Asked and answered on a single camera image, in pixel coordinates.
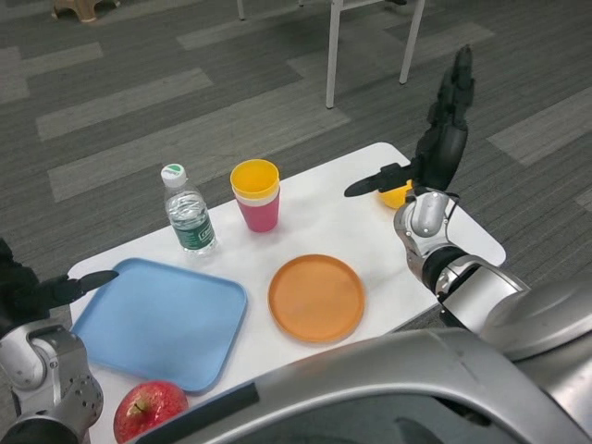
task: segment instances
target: yellow ball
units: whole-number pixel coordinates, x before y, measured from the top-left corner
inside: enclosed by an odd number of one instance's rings
[[[407,191],[411,188],[413,188],[413,184],[410,180],[407,180],[406,185],[391,191],[380,192],[378,196],[386,205],[398,210],[403,204],[405,204],[405,194],[407,194]]]

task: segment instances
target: stacked cups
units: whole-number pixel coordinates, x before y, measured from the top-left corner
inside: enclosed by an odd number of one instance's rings
[[[263,159],[247,160],[232,170],[230,183],[247,226],[255,232],[278,224],[279,171]]]

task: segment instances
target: orange plate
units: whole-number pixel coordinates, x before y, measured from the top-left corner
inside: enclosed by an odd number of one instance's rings
[[[364,285],[340,260],[323,254],[297,257],[282,266],[269,286],[269,310],[297,339],[345,338],[364,314]]]

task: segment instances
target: white metal frame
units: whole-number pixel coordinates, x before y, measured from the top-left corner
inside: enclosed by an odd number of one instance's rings
[[[337,52],[341,12],[383,1],[384,0],[352,0],[347,4],[344,4],[344,0],[331,0],[331,22],[329,28],[329,51],[327,63],[327,108],[330,109],[335,104],[335,78],[337,77]],[[244,20],[245,16],[242,0],[237,0],[237,6],[239,9],[239,19]],[[298,6],[303,6],[303,0],[298,0]],[[409,76],[409,69],[411,68],[411,61],[413,59],[413,51],[415,50],[415,42],[417,41],[419,25],[422,21],[425,6],[426,0],[416,0],[411,28],[409,29],[409,37],[407,38],[407,45],[405,47],[405,56],[403,57],[401,75],[399,76],[399,83],[401,85],[407,82],[407,78]]]

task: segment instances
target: yellow cup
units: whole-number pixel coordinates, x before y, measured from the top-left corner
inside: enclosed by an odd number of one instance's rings
[[[413,188],[413,184],[410,180],[407,180],[407,184],[400,188],[395,188],[394,190],[387,191],[387,192],[380,192],[378,196],[386,205],[395,210],[398,210],[405,204],[405,194],[407,191]]]
[[[266,160],[247,160],[234,167],[230,183],[232,189],[245,199],[264,199],[278,189],[279,171]]]

